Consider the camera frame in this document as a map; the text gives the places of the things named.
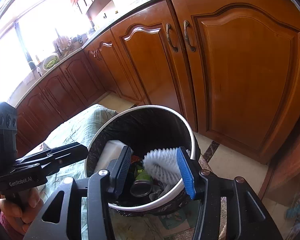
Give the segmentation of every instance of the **pink sleeve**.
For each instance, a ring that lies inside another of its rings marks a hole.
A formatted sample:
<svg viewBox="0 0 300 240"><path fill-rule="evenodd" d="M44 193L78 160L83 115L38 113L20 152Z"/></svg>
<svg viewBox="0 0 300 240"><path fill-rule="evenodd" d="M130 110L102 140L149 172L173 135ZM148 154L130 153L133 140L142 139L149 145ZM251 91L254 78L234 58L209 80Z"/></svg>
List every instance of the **pink sleeve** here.
<svg viewBox="0 0 300 240"><path fill-rule="evenodd" d="M7 231L8 235L11 237L12 240L22 240L23 235L13 229L13 227L9 224L6 220L4 214L0 213L0 223L3 225L5 230Z"/></svg>

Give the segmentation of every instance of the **dark floor tile border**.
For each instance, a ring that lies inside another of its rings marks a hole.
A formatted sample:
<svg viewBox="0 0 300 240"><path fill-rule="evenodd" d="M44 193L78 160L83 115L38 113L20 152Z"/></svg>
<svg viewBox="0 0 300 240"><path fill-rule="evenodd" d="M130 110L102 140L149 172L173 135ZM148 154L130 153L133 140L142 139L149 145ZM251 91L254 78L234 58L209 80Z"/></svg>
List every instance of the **dark floor tile border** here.
<svg viewBox="0 0 300 240"><path fill-rule="evenodd" d="M218 149L220 143L217 143L215 141L212 141L208 147L208 149L205 151L205 153L202 155L206 162L209 162Z"/></svg>

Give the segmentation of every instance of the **kitchen countertop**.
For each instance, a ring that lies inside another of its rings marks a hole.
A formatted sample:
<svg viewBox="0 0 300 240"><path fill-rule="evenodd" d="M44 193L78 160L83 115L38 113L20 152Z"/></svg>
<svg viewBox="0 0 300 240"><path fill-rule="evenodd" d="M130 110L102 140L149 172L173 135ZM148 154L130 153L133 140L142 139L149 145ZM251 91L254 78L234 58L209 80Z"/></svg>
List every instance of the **kitchen countertop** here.
<svg viewBox="0 0 300 240"><path fill-rule="evenodd" d="M150 2L153 0L136 0L135 2L133 2L132 4L130 4L129 6L127 6L124 10L122 10L121 12L117 13L114 15L113 18L107 18L103 25L96 30L92 36L85 42L85 44L75 50L74 52L72 52L71 54L69 54L68 56L66 56L65 58L63 58L62 60L60 60L57 64L55 64L51 69L49 69L41 78L39 78L30 88L29 90L23 95L23 97L18 101L18 103L14 106L15 108L17 108L19 106L19 104L22 102L22 100L30 93L30 91L43 79L45 78L45 76L47 76L47 73L50 73L51 71L53 71L55 68L57 68L59 65L61 65L64 61L66 61L68 58L70 58L71 56L73 56L74 54L76 54L77 52L81 51L82 49L84 49L86 46L89 45L90 42L92 42L96 37L98 37L101 33L103 33L104 31L106 31L108 28L112 27L114 24L116 24L117 22L119 22L120 20L124 19L125 17L128 16L129 13L131 13L132 11L137 10L139 7L145 6L147 3L150 4Z"/></svg>

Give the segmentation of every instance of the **white rim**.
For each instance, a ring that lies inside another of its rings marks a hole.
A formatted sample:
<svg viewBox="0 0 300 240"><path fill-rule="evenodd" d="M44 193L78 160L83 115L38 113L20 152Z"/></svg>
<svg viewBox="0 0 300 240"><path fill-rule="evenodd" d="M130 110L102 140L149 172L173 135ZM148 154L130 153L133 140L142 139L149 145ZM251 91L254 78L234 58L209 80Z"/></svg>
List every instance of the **white rim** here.
<svg viewBox="0 0 300 240"><path fill-rule="evenodd" d="M164 109L167 110L169 112L174 113L177 117L179 117L184 124L186 125L186 127L188 128L189 134L190 134L190 138L191 138L191 156L190 158L192 160L195 159L195 145L194 145L194 134L192 132L192 129L190 127L190 125L188 124L188 122L186 121L186 119L184 119L184 117L179 114L178 112L165 107L165 106L156 106L156 105L147 105L147 106L137 106L134 108L130 108L126 111L123 111L119 114L117 114L116 116L114 116L113 118L111 118L108 122L106 122L99 130L98 132L95 134L95 136L93 137L93 139L91 140L89 147L88 147L88 151L91 148L92 143L94 142L94 140L96 139L96 137L99 135L99 133L104 129L104 127L106 127L110 122L112 122L114 119L116 119L117 117L124 115L126 113L129 113L131 111L137 110L137 109L142 109L142 108L160 108L160 109ZM87 159L84 160L84 175L85 177L87 177ZM182 179L179 180L179 182L172 188L172 190L170 190L166 195L164 195L163 197L145 204L145 205L141 205L141 206L137 206L137 207L121 207L121 206L116 206L114 204L110 204L109 203L109 207L117 209L117 210L123 210L123 211L132 211L132 212L142 212L142 211L147 211L147 210L151 210L151 209L155 209L158 208L162 205L164 205L165 203L171 201L172 199L174 199L182 190L183 190L184 186L183 186L183 181Z"/></svg>

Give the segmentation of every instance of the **finger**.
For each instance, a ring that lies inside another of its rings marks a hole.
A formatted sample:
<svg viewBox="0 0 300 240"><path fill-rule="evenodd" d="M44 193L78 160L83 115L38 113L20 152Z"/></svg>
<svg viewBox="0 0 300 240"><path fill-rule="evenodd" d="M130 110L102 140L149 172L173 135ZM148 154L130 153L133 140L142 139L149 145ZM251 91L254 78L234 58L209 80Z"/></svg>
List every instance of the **finger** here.
<svg viewBox="0 0 300 240"><path fill-rule="evenodd" d="M4 215L4 217L8 221L8 223L12 226L12 228L14 230L16 230L17 232L19 232L22 235L25 234L25 231L23 230L20 223L18 221L16 221L16 219L20 219L20 218L15 218L15 217L12 217L12 216L7 216L7 215Z"/></svg>
<svg viewBox="0 0 300 240"><path fill-rule="evenodd" d="M34 218L37 216L37 214L39 213L42 206L43 206L42 199L40 199L39 203L35 206L35 208L27 206L23 212L23 216L21 218L22 221L25 222L26 224L32 222Z"/></svg>
<svg viewBox="0 0 300 240"><path fill-rule="evenodd" d="M31 225L31 223L30 223L30 224L24 224L24 225L22 226L22 230L24 231L24 233L26 233L26 232L28 231L30 225Z"/></svg>
<svg viewBox="0 0 300 240"><path fill-rule="evenodd" d="M28 199L28 203L29 203L30 207L34 208L38 204L39 201L40 201L40 195L39 195L38 189L36 187L30 189L29 199Z"/></svg>
<svg viewBox="0 0 300 240"><path fill-rule="evenodd" d="M22 217L21 208L15 203L6 200L5 198L0 199L0 209L5 216L18 217L18 218Z"/></svg>

